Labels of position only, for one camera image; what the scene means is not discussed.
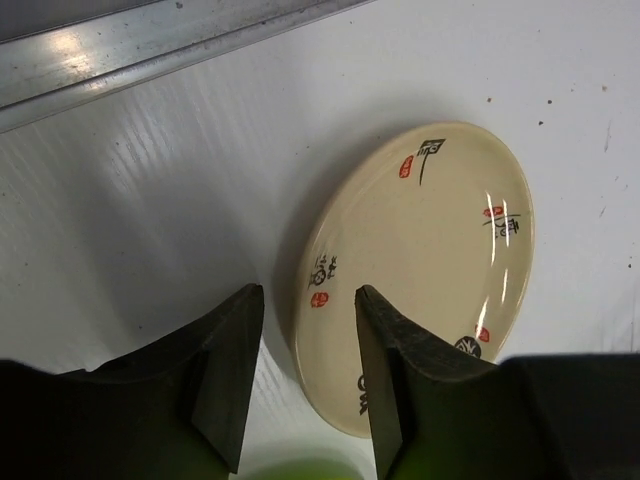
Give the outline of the cream plate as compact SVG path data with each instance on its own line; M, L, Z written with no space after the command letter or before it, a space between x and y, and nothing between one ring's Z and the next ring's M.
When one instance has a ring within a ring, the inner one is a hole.
M329 201L298 270L292 354L312 408L341 432L370 434L354 306L364 285L495 360L526 291L534 229L519 162L481 127L420 126L372 153Z

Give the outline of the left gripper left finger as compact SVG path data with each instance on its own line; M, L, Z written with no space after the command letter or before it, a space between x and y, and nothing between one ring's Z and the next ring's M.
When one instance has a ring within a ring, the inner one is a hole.
M93 371L1 363L5 479L226 479L238 471L264 320L249 284Z

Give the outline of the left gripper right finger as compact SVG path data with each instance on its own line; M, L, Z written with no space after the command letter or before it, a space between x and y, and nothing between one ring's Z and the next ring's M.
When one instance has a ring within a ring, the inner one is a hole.
M635 353L465 353L374 287L355 294L376 473L381 479L635 479Z

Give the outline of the lime green plate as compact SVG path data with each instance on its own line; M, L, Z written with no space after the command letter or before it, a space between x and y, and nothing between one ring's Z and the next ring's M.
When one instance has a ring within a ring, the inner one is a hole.
M242 438L203 435L162 453L150 479L361 479L362 472L343 451L313 444L278 442L263 448L241 468Z

